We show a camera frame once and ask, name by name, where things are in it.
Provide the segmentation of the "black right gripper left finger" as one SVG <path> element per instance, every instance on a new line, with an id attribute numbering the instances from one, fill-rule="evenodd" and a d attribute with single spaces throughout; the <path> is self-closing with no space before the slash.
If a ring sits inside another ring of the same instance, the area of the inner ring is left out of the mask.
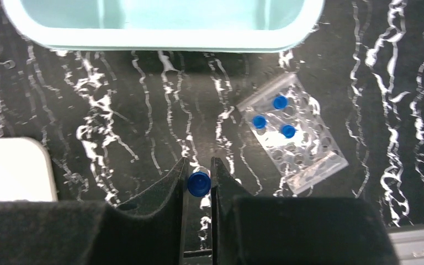
<path id="1" fill-rule="evenodd" d="M 181 264 L 189 161 L 118 208 L 0 202 L 0 264 Z"/>

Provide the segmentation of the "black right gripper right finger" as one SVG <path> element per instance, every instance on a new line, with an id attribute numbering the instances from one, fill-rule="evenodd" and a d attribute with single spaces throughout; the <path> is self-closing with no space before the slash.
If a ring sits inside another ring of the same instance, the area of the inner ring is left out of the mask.
<path id="1" fill-rule="evenodd" d="M 218 157 L 211 181 L 214 264 L 399 264 L 363 200 L 256 197 Z"/>

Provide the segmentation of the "clear test tube rack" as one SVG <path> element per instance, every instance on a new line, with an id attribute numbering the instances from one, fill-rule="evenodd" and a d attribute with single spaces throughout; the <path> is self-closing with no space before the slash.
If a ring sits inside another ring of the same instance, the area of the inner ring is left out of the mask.
<path id="1" fill-rule="evenodd" d="M 266 83 L 237 109 L 282 176 L 277 195 L 300 194 L 348 166 L 295 73 Z"/>

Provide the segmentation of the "blue-capped test tube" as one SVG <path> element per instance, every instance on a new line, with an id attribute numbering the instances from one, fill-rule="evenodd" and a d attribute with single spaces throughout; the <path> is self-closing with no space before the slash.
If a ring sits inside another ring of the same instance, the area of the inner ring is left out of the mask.
<path id="1" fill-rule="evenodd" d="M 201 167 L 193 171 L 188 177 L 187 188 L 189 193 L 197 198 L 206 196 L 211 189 L 210 172 Z"/>

